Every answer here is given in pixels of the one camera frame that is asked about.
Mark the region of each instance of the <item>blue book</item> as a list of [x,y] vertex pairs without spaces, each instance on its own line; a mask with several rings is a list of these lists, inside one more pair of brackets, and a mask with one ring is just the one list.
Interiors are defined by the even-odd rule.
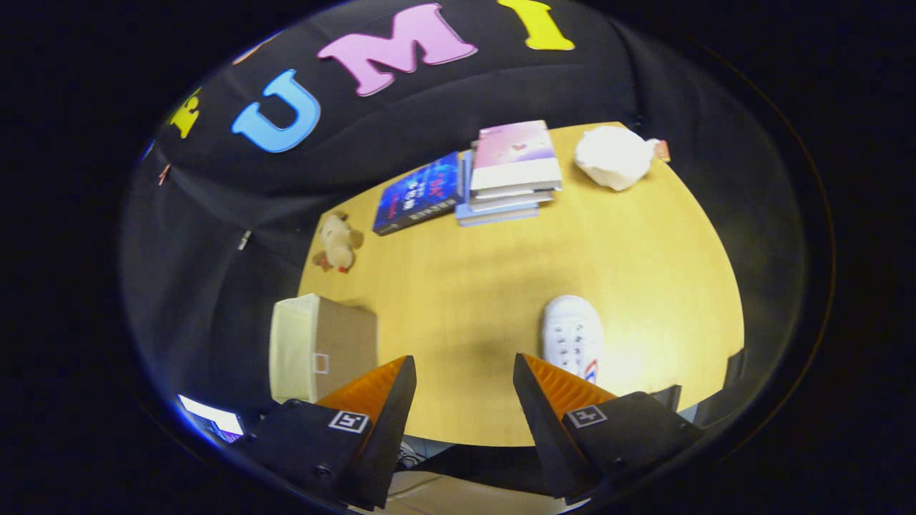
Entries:
[[471,173],[474,163],[474,151],[469,150],[464,155],[464,198],[462,203],[455,206],[455,218],[462,227],[492,224],[506,220],[518,220],[538,215],[538,203],[529,202],[506,207],[497,207],[485,211],[473,211],[468,200],[471,198]]
[[372,230],[379,236],[451,212],[466,189],[458,152],[411,173],[385,188]]

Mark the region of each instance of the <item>screw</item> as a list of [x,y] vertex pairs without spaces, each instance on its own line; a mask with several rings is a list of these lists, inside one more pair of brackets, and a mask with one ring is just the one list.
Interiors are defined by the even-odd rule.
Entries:
[[315,476],[318,476],[319,479],[330,479],[331,478],[331,469],[327,465],[319,465],[315,467]]

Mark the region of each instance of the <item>blue letter u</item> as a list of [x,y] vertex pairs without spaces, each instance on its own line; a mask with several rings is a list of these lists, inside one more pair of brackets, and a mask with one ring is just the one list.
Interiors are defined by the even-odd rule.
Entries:
[[296,110],[296,121],[279,128],[258,112],[259,103],[248,105],[235,118],[232,131],[242,133],[267,152],[285,152],[297,146],[318,124],[322,108],[315,97],[293,79],[295,70],[286,70],[264,88],[264,96],[275,94]]

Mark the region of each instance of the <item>pink letter m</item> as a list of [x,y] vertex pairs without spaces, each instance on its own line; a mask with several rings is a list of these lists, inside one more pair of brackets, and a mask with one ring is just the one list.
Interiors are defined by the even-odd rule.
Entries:
[[366,34],[348,34],[318,52],[320,59],[335,58],[359,82],[356,94],[378,93],[395,81],[394,73],[376,70],[369,61],[396,70],[417,70],[414,44],[419,44],[426,64],[443,64],[474,55],[477,47],[465,43],[439,14],[439,4],[423,4],[395,14],[391,39]]

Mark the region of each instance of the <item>table surface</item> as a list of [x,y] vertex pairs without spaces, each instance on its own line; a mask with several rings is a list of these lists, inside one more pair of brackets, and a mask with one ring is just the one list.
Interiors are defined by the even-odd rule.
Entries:
[[[727,359],[744,344],[725,249],[666,163],[654,159],[624,192],[579,170],[575,146],[601,125],[621,126],[551,130],[562,191],[534,218],[461,227],[446,214],[378,236],[372,224],[381,193],[403,176],[328,212],[345,211],[365,242],[346,274],[308,260],[299,293],[377,313],[379,364],[414,356],[406,434],[534,445],[512,370],[517,352],[540,355],[543,308],[559,295],[584,297],[601,317],[601,388],[620,396],[681,385],[678,410],[722,388]],[[677,167],[677,148],[671,154]],[[321,248],[316,231],[311,253]]]

